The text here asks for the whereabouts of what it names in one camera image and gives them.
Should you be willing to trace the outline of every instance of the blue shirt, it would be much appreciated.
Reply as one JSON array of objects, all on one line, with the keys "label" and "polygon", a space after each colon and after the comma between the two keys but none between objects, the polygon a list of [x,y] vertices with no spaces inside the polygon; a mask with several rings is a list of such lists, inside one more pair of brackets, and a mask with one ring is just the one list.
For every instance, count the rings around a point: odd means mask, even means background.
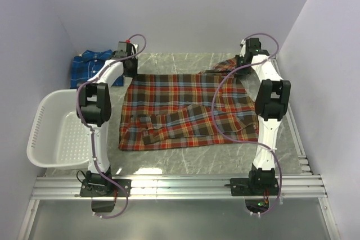
[{"label": "blue shirt", "polygon": [[[105,61],[111,59],[112,53],[112,50],[104,52],[86,50],[82,55],[75,56],[71,66],[70,88],[76,88],[78,83],[84,83],[91,77],[94,77],[103,67]],[[124,77],[118,77],[113,85],[124,85]]]}]

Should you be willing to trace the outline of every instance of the gray marble table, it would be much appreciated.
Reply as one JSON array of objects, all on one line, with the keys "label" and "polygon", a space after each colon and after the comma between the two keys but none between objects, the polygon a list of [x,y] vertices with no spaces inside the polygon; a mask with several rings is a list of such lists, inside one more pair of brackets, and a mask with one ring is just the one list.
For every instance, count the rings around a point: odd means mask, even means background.
[{"label": "gray marble table", "polygon": [[[232,58],[228,53],[143,53],[139,56],[141,74],[194,74]],[[122,101],[131,78],[123,87],[111,87],[112,116],[109,121],[107,152],[112,174],[247,174],[255,157],[253,144],[221,144],[171,150],[123,152],[118,149]],[[255,100],[260,82],[255,73],[242,79]],[[278,132],[276,154],[284,174],[300,174],[298,153],[285,117]],[[47,176],[73,175],[76,170],[49,168]]]}]

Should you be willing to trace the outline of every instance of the metal frame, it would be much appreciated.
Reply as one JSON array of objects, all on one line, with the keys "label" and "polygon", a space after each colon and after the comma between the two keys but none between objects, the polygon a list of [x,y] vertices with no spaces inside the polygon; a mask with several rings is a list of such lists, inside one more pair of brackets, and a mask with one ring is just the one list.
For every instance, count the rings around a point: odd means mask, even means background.
[{"label": "metal frame", "polygon": [[[262,198],[262,196],[232,197],[230,178],[239,175],[127,175],[115,179],[130,179],[130,200],[206,200]],[[284,198],[327,197],[321,176],[288,175],[283,177],[281,196]],[[32,200],[91,200],[80,197],[81,183],[75,177],[39,177],[35,182]],[[96,197],[96,200],[113,198]]]},{"label": "metal frame", "polygon": [[28,240],[39,207],[39,200],[30,200],[17,240]]},{"label": "metal frame", "polygon": [[334,215],[331,211],[330,203],[328,198],[319,198],[319,203],[322,211],[322,215],[324,216],[327,231],[330,235],[331,240],[341,239],[338,225],[335,221]]}]

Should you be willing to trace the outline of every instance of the white laundry basket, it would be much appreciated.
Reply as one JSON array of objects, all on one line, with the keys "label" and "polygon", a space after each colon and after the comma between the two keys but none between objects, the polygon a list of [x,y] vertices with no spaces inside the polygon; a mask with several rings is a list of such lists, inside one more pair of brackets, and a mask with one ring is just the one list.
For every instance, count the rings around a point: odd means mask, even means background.
[{"label": "white laundry basket", "polygon": [[76,90],[59,90],[40,103],[30,133],[27,154],[39,167],[87,167],[91,146],[76,113]]}]

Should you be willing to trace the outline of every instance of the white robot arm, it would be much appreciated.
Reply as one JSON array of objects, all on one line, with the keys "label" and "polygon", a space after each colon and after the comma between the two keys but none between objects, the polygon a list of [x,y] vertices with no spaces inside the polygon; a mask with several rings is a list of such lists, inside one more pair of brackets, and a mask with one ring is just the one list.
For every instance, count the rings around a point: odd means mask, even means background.
[{"label": "white robot arm", "polygon": [[[264,62],[269,57],[269,53],[261,49],[258,38],[247,39],[241,43],[241,46],[240,55],[237,56],[237,67],[252,64],[251,68],[260,80],[255,101],[255,112],[259,120],[258,142],[275,151],[277,133],[289,104],[291,84],[278,75],[270,60]],[[239,70],[236,75],[246,74],[249,69]],[[278,191],[274,157],[261,145],[257,147],[249,172],[249,188],[253,194],[261,194],[266,189],[270,194],[277,194]]]}]

